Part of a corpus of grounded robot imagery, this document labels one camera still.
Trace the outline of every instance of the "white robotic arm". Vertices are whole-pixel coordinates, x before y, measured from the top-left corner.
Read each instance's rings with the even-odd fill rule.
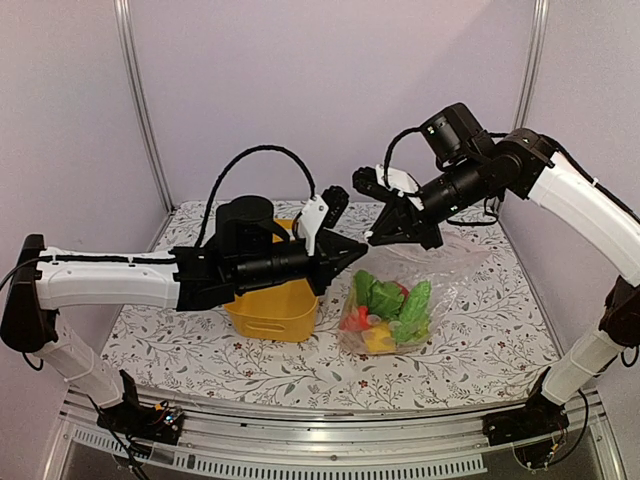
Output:
[[[389,168],[393,146],[414,132],[422,133],[444,172],[422,186],[405,172]],[[492,137],[502,140],[494,143]],[[526,405],[485,417],[491,444],[566,428],[564,404],[625,348],[640,344],[640,220],[555,140],[528,129],[492,136],[459,103],[399,134],[384,165],[359,169],[353,184],[360,193],[385,202],[368,232],[372,245],[404,242],[437,248],[442,245],[439,223],[510,190],[564,220],[620,272],[603,318],[540,376]]]
[[[291,239],[274,221],[271,202],[240,197],[217,209],[216,234],[204,246],[155,253],[72,252],[45,248],[42,235],[30,235],[13,271],[0,337],[10,348],[42,359],[89,395],[100,409],[102,426],[175,444],[183,420],[179,409],[140,405],[133,379],[100,359],[58,309],[131,304],[208,310],[236,295],[297,278],[306,278],[314,293],[322,295],[336,275],[367,251],[365,244],[329,230],[347,204],[340,187],[311,198],[296,217]],[[273,235],[283,241],[274,243]]]

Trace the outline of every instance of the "plastic bag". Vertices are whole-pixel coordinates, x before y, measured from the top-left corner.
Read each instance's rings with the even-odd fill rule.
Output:
[[[490,252],[444,232],[444,245],[373,247],[353,264],[342,309],[340,344],[358,354],[407,353],[421,347]]]

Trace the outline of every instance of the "table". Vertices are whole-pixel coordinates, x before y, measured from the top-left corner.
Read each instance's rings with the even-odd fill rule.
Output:
[[[292,218],[302,203],[275,206],[278,217]],[[336,231],[361,238],[380,208],[351,204]],[[193,244],[203,211],[204,202],[183,203],[157,249]],[[479,216],[482,210],[471,207],[461,218]],[[141,385],[257,404],[370,411],[520,401],[540,371],[558,359],[530,286],[500,225],[442,228],[491,255],[429,343],[415,353],[375,357],[340,349],[337,322],[351,275],[343,272],[305,343],[242,337],[222,308],[178,313],[125,306],[102,356]]]

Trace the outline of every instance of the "yellow basket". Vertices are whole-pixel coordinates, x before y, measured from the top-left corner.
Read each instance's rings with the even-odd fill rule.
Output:
[[[276,219],[276,222],[291,229],[292,220]],[[224,308],[240,335],[297,343],[304,342],[313,333],[318,297],[302,279],[236,296],[236,300]]]

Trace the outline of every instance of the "wire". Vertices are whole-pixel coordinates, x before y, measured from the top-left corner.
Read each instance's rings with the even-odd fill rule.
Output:
[[[127,447],[124,444],[124,442],[120,439],[120,437],[118,437],[118,435],[116,435],[116,433],[113,431],[113,428],[111,427],[111,423],[109,423],[109,421],[107,420],[107,417],[105,417],[105,415],[102,413],[102,409],[98,407],[96,402],[93,401],[93,398],[89,397],[89,400],[91,401],[91,405],[93,405],[93,408],[95,409],[95,411],[98,413],[100,420],[102,420],[102,422],[107,426],[107,430],[109,431],[111,436],[118,443],[118,445],[120,445],[120,448],[122,448],[122,450],[124,450],[125,453],[127,454],[127,457],[129,458],[129,470],[131,471],[131,473],[133,473],[135,477],[138,478],[139,480],[151,480],[147,476],[147,474],[144,472],[144,470],[142,470],[142,467],[141,467],[142,464],[138,462],[138,460],[136,460],[136,458],[133,456],[133,453],[131,453],[130,448]]]
[[[387,153],[384,155],[384,184],[387,188],[391,188],[389,186],[389,166],[391,165],[391,156],[393,155],[393,149],[396,148],[396,145],[400,143],[407,135],[411,135],[412,133],[418,133],[420,131],[420,127],[411,127],[406,130],[401,131],[398,135],[393,137],[391,143],[387,147]]]
[[[42,261],[51,261],[52,258],[53,257],[31,258],[31,259],[29,259],[29,260],[27,260],[25,262],[19,263],[18,265],[13,267],[11,270],[9,270],[9,273],[7,273],[2,280],[0,280],[0,292],[2,291],[4,286],[7,284],[7,282],[9,280],[11,280],[11,277],[13,277],[18,272],[18,270],[20,270],[21,268],[24,268],[27,265],[31,265],[32,263],[38,263],[38,262],[42,262]]]
[[[40,359],[40,365],[36,367],[33,363],[31,363],[31,360],[29,360],[29,357],[27,357],[27,354],[25,352],[22,352],[22,358],[24,358],[24,361],[27,362],[27,365],[33,368],[36,372],[40,372],[44,368],[44,360],[42,359]]]
[[[138,263],[141,265],[171,265],[176,263],[175,258],[153,258],[153,257],[126,257],[123,255],[56,255],[56,262],[87,262],[87,263]]]
[[[293,233],[293,237],[296,240],[300,240],[300,235],[298,235],[298,221],[300,220],[301,216],[302,210],[298,212],[298,214],[293,219],[293,222],[291,222],[291,233]]]
[[[216,197],[216,193],[218,192],[218,189],[220,188],[220,184],[222,183],[222,180],[224,180],[224,177],[226,177],[229,171],[244,157],[247,157],[252,153],[256,153],[256,152],[269,152],[269,151],[280,152],[286,155],[287,157],[289,157],[290,159],[292,159],[296,163],[296,165],[300,167],[300,170],[302,170],[302,173],[304,173],[304,176],[307,178],[307,182],[309,183],[311,198],[313,198],[316,195],[316,184],[313,181],[311,172],[309,171],[305,163],[300,159],[300,157],[298,157],[291,150],[285,147],[281,147],[279,145],[257,145],[255,147],[248,148],[247,150],[236,155],[224,167],[224,169],[222,170],[222,173],[216,179],[216,183],[214,183],[213,188],[211,189],[211,193],[209,194],[209,199],[207,200],[207,206],[205,207],[205,210],[204,210],[204,218],[202,219],[202,224],[200,225],[200,233],[198,234],[198,238],[196,240],[196,243],[194,244],[195,248],[199,248],[202,245],[202,241],[204,240],[204,236],[207,230],[207,223],[209,222],[209,215],[211,215],[211,208],[213,207],[213,201]]]
[[[571,446],[571,448],[567,451],[567,453],[565,453],[565,455],[562,456],[561,458],[558,458],[557,460],[551,460],[548,463],[543,463],[541,467],[535,467],[535,468],[531,468],[530,466],[527,465],[525,449],[518,451],[518,453],[522,454],[522,458],[520,458],[518,454],[516,454],[516,449],[513,448],[512,449],[513,456],[518,461],[518,463],[521,464],[526,470],[530,472],[536,472],[538,470],[546,470],[549,467],[552,467],[554,465],[559,464],[560,462],[563,462],[569,457],[569,455],[571,455],[573,452],[576,451],[576,449],[580,445],[580,442],[582,442],[582,439],[589,425],[589,401],[587,400],[586,395],[582,393],[582,390],[578,390],[578,393],[580,394],[580,396],[582,397],[582,400],[584,401],[584,424],[582,425],[582,429],[580,430],[580,434],[578,435],[578,438],[576,439],[575,443]],[[558,451],[558,449],[566,444],[567,435],[568,435],[568,432],[564,428],[560,428],[560,439],[557,442],[554,442],[552,450],[549,453],[549,456],[551,456],[552,459],[555,457],[555,454]]]
[[[624,356],[624,351],[620,352],[620,361],[622,362],[622,364],[625,367],[631,368],[638,361],[638,356],[640,355],[640,349],[639,349],[638,345],[636,345],[635,350],[636,350],[636,353],[633,354],[633,360],[631,360],[631,362],[627,362],[627,359]]]
[[[582,175],[585,180],[594,185],[594,187],[600,191],[600,193],[604,194],[609,200],[615,203],[620,209],[622,209],[625,213],[627,213],[631,218],[633,218],[637,223],[640,223],[640,217],[636,215],[636,213],[622,200],[616,197],[613,193],[611,193],[607,188],[601,185],[599,182],[596,182],[595,179],[589,175],[589,173],[582,168],[582,166],[576,161],[575,158],[571,156],[571,154],[567,151],[566,148],[560,144],[556,139],[549,137],[548,135],[542,135],[542,138],[547,140],[556,150],[558,150],[567,161],[571,164],[573,168],[575,168],[580,175]]]
[[[565,453],[563,457],[549,462],[547,464],[548,467],[552,467],[553,465],[559,464],[560,462],[566,460],[567,457],[569,457],[569,455],[575,452],[578,446],[580,445],[580,442],[582,441],[584,434],[587,432],[587,427],[589,426],[589,400],[587,400],[587,396],[584,393],[582,393],[582,390],[578,390],[578,393],[580,394],[580,396],[582,397],[582,400],[584,401],[584,424],[582,425],[582,430],[580,430],[580,435],[578,435],[576,442],[571,446],[571,448],[567,451],[567,453]]]
[[[491,225],[495,225],[498,223],[499,216],[497,213],[494,213],[489,210],[488,206],[489,198],[484,199],[484,215],[486,217],[491,217],[493,220],[489,221],[477,221],[477,222],[463,222],[459,220],[450,220],[447,219],[447,223],[449,225],[455,225],[456,227],[488,227]]]

